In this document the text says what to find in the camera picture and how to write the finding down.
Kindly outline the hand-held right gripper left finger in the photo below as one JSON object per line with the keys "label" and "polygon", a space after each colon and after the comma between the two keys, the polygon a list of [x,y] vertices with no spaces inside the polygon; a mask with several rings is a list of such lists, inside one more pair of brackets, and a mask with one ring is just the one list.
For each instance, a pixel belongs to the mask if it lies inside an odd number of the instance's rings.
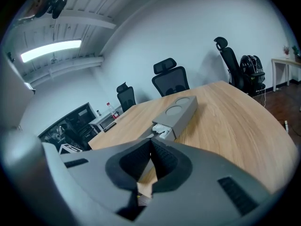
{"label": "hand-held right gripper left finger", "polygon": [[56,167],[62,165],[62,168],[73,177],[75,182],[93,200],[106,209],[117,212],[126,207],[128,202],[136,202],[139,206],[147,206],[151,201],[151,183],[142,181],[151,170],[150,162],[138,166],[138,156],[126,161],[126,165],[130,170],[140,170],[138,178],[134,180],[137,189],[135,195],[132,194],[132,191],[118,187],[113,183],[113,179],[118,178],[119,171],[125,172],[119,165],[119,161],[114,161],[108,168],[106,167],[107,161],[112,156],[118,153],[127,154],[133,146],[140,142],[142,140],[139,139],[103,149],[62,154],[59,154],[53,144],[43,143],[43,146],[51,165]]}

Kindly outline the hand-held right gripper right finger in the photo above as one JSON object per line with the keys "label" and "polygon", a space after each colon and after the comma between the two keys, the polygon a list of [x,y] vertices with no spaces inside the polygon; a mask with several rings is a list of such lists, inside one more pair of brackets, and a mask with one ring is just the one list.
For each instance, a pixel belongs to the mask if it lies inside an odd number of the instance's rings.
{"label": "hand-held right gripper right finger", "polygon": [[157,182],[137,217],[141,226],[251,226],[274,196],[224,157],[180,143],[151,140]]}

